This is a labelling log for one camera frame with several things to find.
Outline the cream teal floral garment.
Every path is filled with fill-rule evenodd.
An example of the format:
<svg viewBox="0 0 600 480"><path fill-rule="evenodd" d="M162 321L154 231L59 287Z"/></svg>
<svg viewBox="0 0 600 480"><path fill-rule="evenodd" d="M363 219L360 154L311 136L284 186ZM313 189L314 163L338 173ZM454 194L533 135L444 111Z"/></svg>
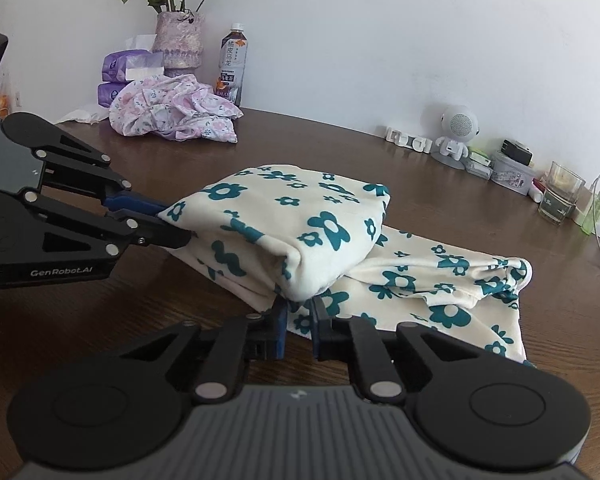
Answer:
<svg viewBox="0 0 600 480"><path fill-rule="evenodd" d="M390 228L388 188L297 166L250 167L166 207L192 236L176 258L257 311L290 303L311 330L311 299L378 330L415 322L517 362L527 359L519 296L532 267Z"/></svg>

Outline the purple tissue pack lower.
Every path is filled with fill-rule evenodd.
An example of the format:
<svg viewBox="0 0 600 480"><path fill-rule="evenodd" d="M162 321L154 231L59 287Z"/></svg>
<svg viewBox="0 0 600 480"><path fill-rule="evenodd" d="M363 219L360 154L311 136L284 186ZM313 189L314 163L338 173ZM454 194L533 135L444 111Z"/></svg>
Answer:
<svg viewBox="0 0 600 480"><path fill-rule="evenodd" d="M126 81L105 81L97 87L97 104L108 108L117 95L128 85Z"/></svg>

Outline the purple tissue pack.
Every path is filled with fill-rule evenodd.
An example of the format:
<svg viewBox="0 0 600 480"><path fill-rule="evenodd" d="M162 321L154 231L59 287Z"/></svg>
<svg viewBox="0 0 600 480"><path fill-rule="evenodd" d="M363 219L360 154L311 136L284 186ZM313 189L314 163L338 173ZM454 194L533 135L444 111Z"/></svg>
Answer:
<svg viewBox="0 0 600 480"><path fill-rule="evenodd" d="M97 104L108 108L117 95L128 85L126 81L105 81L97 87Z"/></svg>
<svg viewBox="0 0 600 480"><path fill-rule="evenodd" d="M163 75L163 54L152 47L156 35L138 35L125 41L125 50L110 53L102 61L103 82L132 82Z"/></svg>

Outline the purple tissue pack upper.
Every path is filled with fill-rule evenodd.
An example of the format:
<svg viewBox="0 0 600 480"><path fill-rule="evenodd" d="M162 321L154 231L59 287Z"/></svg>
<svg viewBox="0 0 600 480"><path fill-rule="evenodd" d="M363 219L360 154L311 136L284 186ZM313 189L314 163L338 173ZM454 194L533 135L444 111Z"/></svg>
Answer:
<svg viewBox="0 0 600 480"><path fill-rule="evenodd" d="M110 53L102 61L103 82L132 82L163 75L163 54L152 47L156 35L138 35L125 41L125 50Z"/></svg>

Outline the pink floral crumpled garment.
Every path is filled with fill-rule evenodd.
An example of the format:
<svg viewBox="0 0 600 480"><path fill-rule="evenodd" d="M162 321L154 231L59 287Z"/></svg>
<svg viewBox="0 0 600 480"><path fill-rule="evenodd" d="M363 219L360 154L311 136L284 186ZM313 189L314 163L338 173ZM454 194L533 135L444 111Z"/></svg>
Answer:
<svg viewBox="0 0 600 480"><path fill-rule="evenodd" d="M111 128L126 138L156 134L176 142L204 139L235 144L234 121L239 118L242 111L234 103L193 75L133 81L109 107Z"/></svg>

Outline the purple textured vase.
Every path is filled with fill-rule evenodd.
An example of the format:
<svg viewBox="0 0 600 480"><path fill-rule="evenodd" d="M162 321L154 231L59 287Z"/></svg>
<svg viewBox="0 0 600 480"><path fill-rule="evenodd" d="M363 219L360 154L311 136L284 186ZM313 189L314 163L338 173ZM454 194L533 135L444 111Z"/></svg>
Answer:
<svg viewBox="0 0 600 480"><path fill-rule="evenodd" d="M169 77L193 74L201 66L202 17L199 13L162 12L157 16L151 51L162 53L164 73Z"/></svg>

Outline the tea drink plastic bottle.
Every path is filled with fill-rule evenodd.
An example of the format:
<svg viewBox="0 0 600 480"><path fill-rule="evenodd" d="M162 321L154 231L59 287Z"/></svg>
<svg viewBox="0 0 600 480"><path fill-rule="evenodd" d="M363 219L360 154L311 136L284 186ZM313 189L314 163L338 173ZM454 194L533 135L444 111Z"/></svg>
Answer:
<svg viewBox="0 0 600 480"><path fill-rule="evenodd" d="M247 52L248 40L244 34L244 26L234 23L221 41L219 76L215 81L214 93L236 106L242 100Z"/></svg>

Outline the white plastic clip holder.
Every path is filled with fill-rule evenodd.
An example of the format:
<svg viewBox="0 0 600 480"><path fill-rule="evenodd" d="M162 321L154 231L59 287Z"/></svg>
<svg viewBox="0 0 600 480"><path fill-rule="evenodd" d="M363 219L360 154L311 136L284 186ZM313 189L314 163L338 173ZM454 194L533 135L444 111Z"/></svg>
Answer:
<svg viewBox="0 0 600 480"><path fill-rule="evenodd" d="M396 128L386 128L385 140L399 148L407 148L416 153L429 154L431 152L432 141L430 139L423 136L412 136Z"/></svg>

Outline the green white tissue packs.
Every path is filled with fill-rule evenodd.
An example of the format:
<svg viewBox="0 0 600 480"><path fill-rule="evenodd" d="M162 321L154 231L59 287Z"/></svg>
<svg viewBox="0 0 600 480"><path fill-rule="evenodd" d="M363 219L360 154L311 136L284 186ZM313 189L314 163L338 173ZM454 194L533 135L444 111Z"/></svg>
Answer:
<svg viewBox="0 0 600 480"><path fill-rule="evenodd" d="M468 156L463 160L468 174L484 180L490 180L493 172L490 157L476 148L468 148Z"/></svg>

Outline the grey floral tin box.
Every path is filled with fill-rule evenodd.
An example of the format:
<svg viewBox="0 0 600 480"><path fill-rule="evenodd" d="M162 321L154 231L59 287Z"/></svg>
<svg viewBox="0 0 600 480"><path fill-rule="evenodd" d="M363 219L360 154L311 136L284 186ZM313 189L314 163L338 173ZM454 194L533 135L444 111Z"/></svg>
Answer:
<svg viewBox="0 0 600 480"><path fill-rule="evenodd" d="M527 195L534 171L526 165L516 162L502 152L495 152L491 156L492 172L490 180L509 191L520 195Z"/></svg>

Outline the white robot figurine speaker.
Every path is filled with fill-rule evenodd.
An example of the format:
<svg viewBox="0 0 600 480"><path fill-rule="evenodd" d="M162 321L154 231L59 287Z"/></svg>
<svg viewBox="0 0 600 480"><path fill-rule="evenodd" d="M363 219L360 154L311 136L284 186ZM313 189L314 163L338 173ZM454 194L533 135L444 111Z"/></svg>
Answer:
<svg viewBox="0 0 600 480"><path fill-rule="evenodd" d="M467 106L447 107L441 115L442 136L434 141L430 155L444 166L464 169L468 144L478 136L478 118Z"/></svg>

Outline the clear glass cup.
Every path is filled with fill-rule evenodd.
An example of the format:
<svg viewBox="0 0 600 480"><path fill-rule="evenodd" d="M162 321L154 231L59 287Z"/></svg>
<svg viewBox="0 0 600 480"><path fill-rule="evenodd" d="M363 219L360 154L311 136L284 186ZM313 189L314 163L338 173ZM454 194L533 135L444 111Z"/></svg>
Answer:
<svg viewBox="0 0 600 480"><path fill-rule="evenodd" d="M585 180L558 162L552 162L544 185L539 214L555 224L562 224L576 206Z"/></svg>

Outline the black small box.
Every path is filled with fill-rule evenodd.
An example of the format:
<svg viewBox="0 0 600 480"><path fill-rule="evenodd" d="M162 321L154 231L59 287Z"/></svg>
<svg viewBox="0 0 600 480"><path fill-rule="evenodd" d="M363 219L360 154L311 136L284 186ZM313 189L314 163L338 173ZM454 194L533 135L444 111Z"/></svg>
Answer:
<svg viewBox="0 0 600 480"><path fill-rule="evenodd" d="M524 166L529 166L532 161L531 151L524 144L514 140L504 139L501 145L501 153Z"/></svg>

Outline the green spray bottle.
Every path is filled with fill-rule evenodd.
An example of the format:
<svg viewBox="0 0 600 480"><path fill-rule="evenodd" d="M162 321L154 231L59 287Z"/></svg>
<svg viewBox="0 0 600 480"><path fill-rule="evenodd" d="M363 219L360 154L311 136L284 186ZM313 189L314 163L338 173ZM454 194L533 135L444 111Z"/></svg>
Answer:
<svg viewBox="0 0 600 480"><path fill-rule="evenodd" d="M581 231L585 235L592 235L597 222L600 221L600 177L592 187L592 196L588 205L588 212L582 222Z"/></svg>

